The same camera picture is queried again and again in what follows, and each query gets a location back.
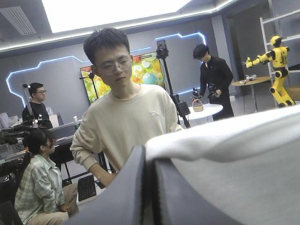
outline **sweatshirt logo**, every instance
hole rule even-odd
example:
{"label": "sweatshirt logo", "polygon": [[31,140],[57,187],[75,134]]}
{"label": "sweatshirt logo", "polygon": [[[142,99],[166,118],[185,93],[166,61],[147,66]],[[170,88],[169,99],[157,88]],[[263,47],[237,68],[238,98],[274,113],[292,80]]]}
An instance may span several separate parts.
{"label": "sweatshirt logo", "polygon": [[153,117],[153,116],[157,116],[158,115],[158,112],[157,111],[151,111],[150,112],[150,116]]}

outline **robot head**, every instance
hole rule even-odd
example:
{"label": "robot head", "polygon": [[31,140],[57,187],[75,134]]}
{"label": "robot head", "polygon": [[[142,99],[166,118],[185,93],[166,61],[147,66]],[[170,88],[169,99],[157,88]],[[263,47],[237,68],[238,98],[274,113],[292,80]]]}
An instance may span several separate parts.
{"label": "robot head", "polygon": [[274,36],[271,38],[271,45],[274,47],[279,47],[281,45],[281,37],[280,36]]}

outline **white round table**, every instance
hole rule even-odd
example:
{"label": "white round table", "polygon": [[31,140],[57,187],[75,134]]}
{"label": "white round table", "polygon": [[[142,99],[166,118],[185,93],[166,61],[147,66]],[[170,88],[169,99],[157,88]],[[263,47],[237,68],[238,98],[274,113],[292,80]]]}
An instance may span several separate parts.
{"label": "white round table", "polygon": [[[189,107],[188,109],[190,110],[191,114],[186,116],[186,118],[188,119],[191,127],[194,127],[194,126],[200,125],[201,118],[212,116],[212,115],[218,113],[219,111],[221,111],[223,109],[223,106],[218,105],[218,104],[204,104],[203,111],[201,111],[201,112],[195,112],[193,107]],[[184,127],[183,119],[181,117],[179,117],[179,120],[180,120],[181,126]]]}

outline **air vent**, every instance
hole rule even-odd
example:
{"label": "air vent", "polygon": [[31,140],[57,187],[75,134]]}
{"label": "air vent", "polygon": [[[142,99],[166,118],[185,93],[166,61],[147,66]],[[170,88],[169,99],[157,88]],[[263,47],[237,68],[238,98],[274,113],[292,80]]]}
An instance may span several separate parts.
{"label": "air vent", "polygon": [[32,24],[20,6],[0,8],[0,12],[21,35],[35,34]]}

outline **blue led light strip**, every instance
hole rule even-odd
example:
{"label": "blue led light strip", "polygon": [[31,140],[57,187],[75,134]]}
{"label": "blue led light strip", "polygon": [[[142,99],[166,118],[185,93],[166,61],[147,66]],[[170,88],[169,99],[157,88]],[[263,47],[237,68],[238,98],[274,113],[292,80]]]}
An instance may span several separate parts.
{"label": "blue led light strip", "polygon": [[[177,34],[171,34],[171,35],[168,35],[168,36],[163,36],[163,37],[157,37],[154,39],[153,43],[151,44],[151,46],[154,45],[154,43],[157,41],[157,40],[160,40],[160,39],[165,39],[165,38],[171,38],[171,37],[175,37],[175,36],[178,36],[180,38],[188,38],[188,37],[192,37],[192,36],[199,36],[202,38],[202,41],[203,41],[203,44],[206,45],[206,38],[205,36],[200,33],[200,32],[197,32],[197,33],[194,33],[194,34],[188,34],[188,35],[184,35],[182,36],[180,33],[177,33]],[[150,47],[147,47],[147,48],[140,48],[140,49],[137,49],[137,50],[133,50],[133,51],[130,51],[131,53],[134,53],[134,52],[138,52],[138,51],[142,51],[142,50],[146,50],[146,49],[150,49]]]}
{"label": "blue led light strip", "polygon": [[39,69],[39,67],[40,67],[42,64],[47,63],[47,62],[53,62],[53,61],[58,61],[58,60],[65,60],[65,59],[69,59],[69,58],[74,58],[74,59],[76,59],[76,60],[78,60],[78,61],[80,61],[80,62],[82,62],[82,63],[83,63],[83,62],[89,62],[89,60],[82,61],[82,60],[80,60],[79,58],[77,58],[77,57],[71,55],[71,56],[61,57],[61,58],[57,58],[57,59],[53,59],[53,60],[42,61],[42,62],[40,62],[40,63],[38,64],[37,67],[28,68],[28,69],[22,69],[22,70],[18,70],[18,71],[15,71],[15,72],[11,72],[11,73],[8,75],[8,77],[6,78],[6,83],[7,83],[9,92],[12,93],[12,94],[14,94],[14,95],[17,95],[19,98],[21,98],[21,99],[22,99],[22,102],[23,102],[23,105],[24,105],[24,107],[25,107],[25,101],[24,101],[23,96],[20,96],[20,95],[18,95],[17,93],[13,92],[13,91],[11,90],[11,88],[10,88],[9,79],[12,77],[12,75],[17,74],[17,73],[21,73],[21,72],[25,72],[25,71],[31,71],[31,70]]}
{"label": "blue led light strip", "polygon": [[[164,38],[171,38],[171,37],[175,37],[175,36],[178,36],[178,37],[180,37],[180,38],[187,38],[187,37],[192,37],[192,36],[199,36],[199,37],[202,38],[203,43],[206,45],[206,39],[205,39],[205,36],[204,36],[202,33],[197,32],[197,33],[188,34],[188,35],[184,35],[184,36],[181,35],[181,34],[179,34],[179,33],[177,33],[177,34],[172,34],[172,35],[168,35],[168,36],[157,37],[157,38],[154,39],[154,41],[153,41],[153,43],[151,44],[151,46],[152,46],[152,45],[155,43],[155,41],[157,41],[157,40],[164,39]],[[130,51],[130,53],[134,53],[134,52],[138,52],[138,51],[142,51],[142,50],[147,50],[147,49],[150,49],[151,46],[150,46],[150,47],[146,47],[146,48],[137,49],[137,50],[132,50],[132,51]],[[73,56],[73,55],[70,55],[70,56],[61,57],[61,58],[57,58],[57,59],[52,59],[52,60],[42,61],[42,62],[40,62],[40,63],[38,64],[37,67],[28,68],[28,69],[22,69],[22,70],[18,70],[18,71],[15,71],[15,72],[11,72],[11,73],[8,75],[7,79],[6,79],[6,83],[7,83],[9,92],[12,93],[12,94],[14,94],[14,95],[16,95],[16,96],[18,96],[19,98],[21,98],[21,99],[22,99],[22,102],[23,102],[23,105],[24,105],[24,107],[25,107],[25,101],[24,101],[24,98],[23,98],[22,96],[18,95],[17,93],[13,92],[13,91],[11,90],[11,88],[10,88],[9,80],[10,80],[10,78],[12,77],[12,75],[15,75],[15,74],[18,74],[18,73],[22,73],[22,72],[26,72],[26,71],[31,71],[31,70],[39,69],[39,67],[40,67],[42,64],[44,64],[44,63],[53,62],[53,61],[58,61],[58,60],[65,60],[65,59],[69,59],[69,58],[76,59],[76,60],[80,61],[81,63],[89,62],[89,60],[82,61],[82,60],[80,60],[79,58],[77,58],[77,57],[75,57],[75,56]],[[187,90],[187,91],[181,92],[181,93],[179,93],[179,95],[184,94],[184,93],[188,93],[188,92],[191,92],[191,91],[193,91],[193,90]]]}

